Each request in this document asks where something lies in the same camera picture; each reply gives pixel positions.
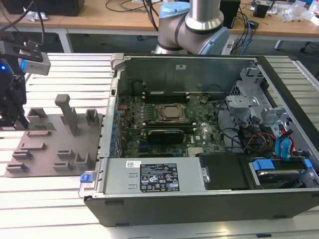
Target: cpu socket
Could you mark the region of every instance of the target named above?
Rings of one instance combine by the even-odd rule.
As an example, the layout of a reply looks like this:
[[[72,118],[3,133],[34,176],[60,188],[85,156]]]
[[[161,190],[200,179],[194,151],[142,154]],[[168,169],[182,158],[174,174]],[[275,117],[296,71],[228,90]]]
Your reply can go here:
[[[161,105],[157,107],[159,118],[157,121],[186,121],[185,107],[182,104]]]

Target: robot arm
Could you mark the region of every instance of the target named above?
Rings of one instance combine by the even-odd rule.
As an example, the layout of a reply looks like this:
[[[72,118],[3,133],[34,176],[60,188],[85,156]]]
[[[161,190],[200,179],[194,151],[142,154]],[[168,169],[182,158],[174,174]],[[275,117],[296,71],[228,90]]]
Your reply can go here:
[[[32,129],[22,107],[26,104],[25,78],[14,75],[6,56],[16,57],[22,71],[41,75],[48,74],[50,61],[32,42],[21,46],[0,41],[0,130]]]
[[[220,0],[163,4],[155,54],[220,54],[229,37]]]

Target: motherboard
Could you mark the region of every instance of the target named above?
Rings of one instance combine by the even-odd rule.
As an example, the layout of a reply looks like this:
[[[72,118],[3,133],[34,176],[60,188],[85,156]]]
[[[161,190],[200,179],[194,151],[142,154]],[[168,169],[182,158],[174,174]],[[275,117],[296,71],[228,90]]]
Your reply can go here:
[[[215,122],[217,101],[209,98],[206,94],[171,100],[120,95],[122,157],[195,157],[224,152]]]

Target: blue cable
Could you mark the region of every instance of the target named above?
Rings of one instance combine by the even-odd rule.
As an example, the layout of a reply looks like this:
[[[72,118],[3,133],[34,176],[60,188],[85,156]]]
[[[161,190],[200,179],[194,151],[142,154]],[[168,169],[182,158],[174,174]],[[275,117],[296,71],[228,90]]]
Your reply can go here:
[[[248,21],[248,18],[246,18],[246,21],[247,21],[248,27],[249,27],[249,29],[248,29],[248,37],[247,37],[247,40],[246,40],[246,44],[245,44],[245,46],[244,46],[244,49],[243,49],[243,51],[240,53],[240,55],[244,54],[244,52],[246,51],[246,48],[247,48],[248,42],[249,42],[249,38],[250,38],[250,30],[251,30],[251,28],[250,28],[250,23],[249,23],[249,21]]]

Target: black box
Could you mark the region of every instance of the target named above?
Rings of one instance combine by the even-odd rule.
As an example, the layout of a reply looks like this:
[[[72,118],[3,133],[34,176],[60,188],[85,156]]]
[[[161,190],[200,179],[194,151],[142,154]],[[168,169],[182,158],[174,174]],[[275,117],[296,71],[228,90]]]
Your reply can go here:
[[[36,6],[40,12],[47,15],[77,16],[85,0],[39,0]],[[27,8],[32,0],[2,0],[10,14],[22,14],[23,7]]]
[[[224,14],[224,26],[233,28],[240,0],[221,0],[220,10]]]

